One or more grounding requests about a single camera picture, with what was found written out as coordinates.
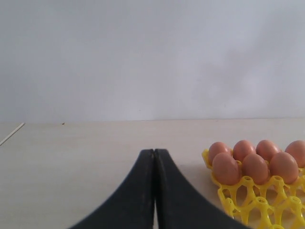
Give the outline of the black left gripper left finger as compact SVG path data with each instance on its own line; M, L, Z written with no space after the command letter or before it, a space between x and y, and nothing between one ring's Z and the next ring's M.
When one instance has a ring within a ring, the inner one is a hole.
M73 229L152 229L154 151L139 153L125 180L95 211Z

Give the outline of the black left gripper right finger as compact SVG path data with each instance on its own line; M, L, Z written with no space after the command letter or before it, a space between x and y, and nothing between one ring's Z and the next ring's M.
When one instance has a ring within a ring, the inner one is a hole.
M155 201L160 229L246 229L203 197L166 149L155 149Z

